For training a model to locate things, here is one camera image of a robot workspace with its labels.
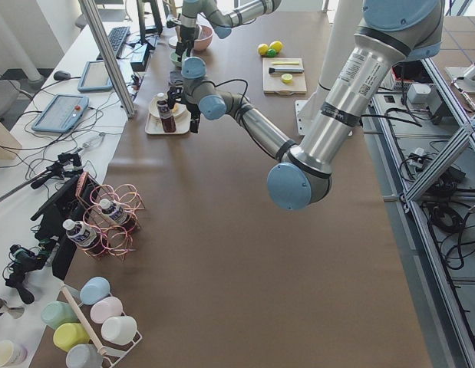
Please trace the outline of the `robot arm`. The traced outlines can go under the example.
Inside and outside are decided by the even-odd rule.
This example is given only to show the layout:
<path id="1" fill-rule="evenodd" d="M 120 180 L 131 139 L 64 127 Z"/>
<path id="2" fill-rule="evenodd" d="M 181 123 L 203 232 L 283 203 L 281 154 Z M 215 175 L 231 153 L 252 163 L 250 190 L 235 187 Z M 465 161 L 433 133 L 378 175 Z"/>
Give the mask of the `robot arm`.
<path id="1" fill-rule="evenodd" d="M 340 47 L 335 82 L 318 87 L 302 108 L 309 118 L 300 143 L 289 139 L 244 94 L 219 90 L 206 75 L 206 64 L 191 55 L 199 15 L 221 38 L 261 15 L 274 12 L 277 1 L 253 1 L 224 13 L 214 1 L 185 1 L 180 15 L 176 55 L 183 84 L 169 90 L 171 103 L 180 102 L 191 114 L 190 129 L 200 119 L 232 117 L 276 165 L 267 177 L 271 199 L 283 209 L 303 209 L 323 199 L 332 186 L 332 160 L 358 124 L 389 70 L 403 61 L 418 61 L 440 50 L 444 22 L 442 1 L 362 1 L 355 6 L 353 38 Z"/>
<path id="2" fill-rule="evenodd" d="M 233 28 L 251 22 L 262 15 L 271 14 L 280 5 L 280 0 L 257 0 L 224 13 L 219 10 L 216 1 L 183 1 L 180 15 L 180 40 L 176 44 L 178 59 L 181 61 L 182 56 L 190 56 L 194 49 L 198 15 L 203 15 L 215 34 L 223 39 L 231 34 Z"/>

